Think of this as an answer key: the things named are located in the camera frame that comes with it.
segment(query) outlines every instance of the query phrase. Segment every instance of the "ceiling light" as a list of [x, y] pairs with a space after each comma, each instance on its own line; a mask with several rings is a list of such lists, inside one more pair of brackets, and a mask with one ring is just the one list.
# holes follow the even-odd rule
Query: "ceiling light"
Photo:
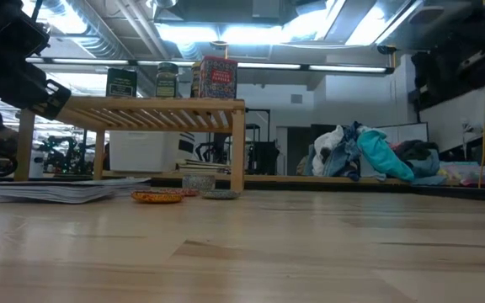
[[195, 62], [193, 61], [138, 61], [139, 66], [158, 66], [160, 63], [167, 62], [173, 63], [179, 67], [192, 67]]
[[398, 17], [396, 21], [394, 21], [394, 23], [391, 26], [389, 26], [388, 29], [386, 29], [385, 32], [379, 36], [379, 38], [377, 38], [376, 43], [380, 44], [386, 38], [388, 38], [388, 36], [392, 34], [398, 28], [398, 26], [400, 26], [403, 23], [403, 21], [405, 21], [405, 19], [407, 19], [409, 15], [411, 15], [411, 13], [413, 13], [415, 9], [417, 9], [423, 3], [424, 3], [424, 0], [418, 0], [413, 5], [411, 5], [408, 8], [408, 10], [405, 11], [405, 13], [403, 13], [400, 17]]
[[156, 24], [160, 38], [177, 44], [211, 42], [218, 40], [218, 34], [209, 26], [174, 26]]
[[385, 13], [380, 8], [373, 7], [360, 21], [345, 44], [371, 45], [383, 30], [385, 30], [385, 27]]
[[280, 26], [230, 26], [221, 40], [234, 45], [276, 45], [282, 42], [282, 28]]
[[157, 66], [160, 61], [138, 61], [137, 64], [139, 66]]
[[325, 18], [325, 24], [320, 30], [317, 31], [314, 40], [324, 40], [327, 37], [328, 32], [333, 27], [334, 21], [340, 14], [340, 11], [344, 7], [345, 0], [328, 0], [327, 9], [328, 15]]
[[[24, 0], [23, 3], [22, 11], [31, 16], [35, 9], [36, 1]], [[48, 8], [41, 8], [37, 20], [45, 20], [65, 34], [83, 34], [88, 29], [88, 25], [83, 22], [82, 18], [66, 0], [59, 1], [56, 9], [60, 13], [55, 13]]]
[[286, 69], [298, 70], [301, 68], [299, 64], [274, 64], [274, 63], [247, 63], [241, 62], [238, 67], [242, 68], [267, 68], [267, 69]]
[[364, 67], [364, 66], [310, 66], [311, 71], [320, 72], [374, 72], [383, 73], [385, 67]]
[[44, 63], [44, 59], [39, 57], [25, 58], [25, 60], [29, 63]]
[[99, 60], [99, 59], [52, 59], [57, 64], [79, 64], [79, 65], [129, 65], [127, 60]]
[[[5, 122], [5, 125], [6, 126], [20, 126], [20, 123], [19, 122]], [[35, 123], [35, 126], [39, 126], [39, 127], [55, 126], [55, 127], [65, 127], [65, 128], [74, 127], [73, 125], [66, 125], [66, 124], [62, 124], [62, 123]]]

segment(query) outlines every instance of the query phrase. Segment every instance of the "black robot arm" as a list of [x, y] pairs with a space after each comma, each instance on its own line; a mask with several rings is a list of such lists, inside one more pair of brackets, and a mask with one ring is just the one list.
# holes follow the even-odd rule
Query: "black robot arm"
[[26, 62], [49, 46], [50, 36], [22, 12], [22, 5], [19, 0], [0, 0], [0, 99], [54, 119], [71, 92], [47, 80], [43, 71]]

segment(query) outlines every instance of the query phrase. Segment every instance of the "small bowl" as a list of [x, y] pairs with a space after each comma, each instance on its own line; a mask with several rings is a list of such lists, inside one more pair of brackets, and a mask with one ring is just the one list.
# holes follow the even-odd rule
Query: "small bowl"
[[184, 198], [182, 194], [165, 194], [158, 191], [135, 191], [132, 198], [140, 203], [148, 204], [171, 204], [181, 202]]
[[182, 194], [185, 197], [195, 197], [200, 194], [198, 189], [159, 189], [163, 194]]
[[215, 189], [216, 179], [212, 175], [184, 175], [183, 189], [212, 190]]
[[240, 196], [238, 192], [226, 189], [204, 190], [201, 197], [204, 199], [237, 199]]

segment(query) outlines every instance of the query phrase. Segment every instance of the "white storage bin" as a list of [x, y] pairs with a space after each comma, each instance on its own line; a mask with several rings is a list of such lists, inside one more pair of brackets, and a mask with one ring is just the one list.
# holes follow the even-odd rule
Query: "white storage bin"
[[109, 164], [115, 172], [164, 173], [175, 169], [178, 132], [111, 131]]

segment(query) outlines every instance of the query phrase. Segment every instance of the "blue fabric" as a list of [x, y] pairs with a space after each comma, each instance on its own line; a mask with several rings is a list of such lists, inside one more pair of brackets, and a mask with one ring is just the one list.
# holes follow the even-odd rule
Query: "blue fabric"
[[348, 162], [360, 157], [360, 150], [354, 140], [343, 141], [333, 149], [332, 154], [325, 162], [323, 176], [334, 177]]
[[404, 181], [413, 181], [411, 168], [402, 162], [385, 142], [386, 135], [377, 130], [360, 134], [357, 140], [362, 154], [379, 173], [386, 173]]
[[416, 178], [411, 182], [411, 185], [443, 185], [446, 183], [446, 176], [433, 176], [426, 178]]
[[306, 165], [304, 166], [304, 172], [302, 173], [303, 176], [313, 176], [312, 169], [312, 160], [316, 156], [316, 149], [313, 148], [313, 144], [308, 147], [308, 158], [306, 160]]
[[344, 139], [346, 141], [353, 139], [356, 142], [359, 137], [359, 133], [357, 133], [359, 126], [362, 126], [362, 124], [355, 121], [350, 127], [346, 128], [344, 130]]
[[440, 168], [439, 153], [435, 150], [429, 150], [429, 157], [425, 160], [408, 160], [412, 165], [414, 176], [416, 178], [432, 177], [437, 174]]

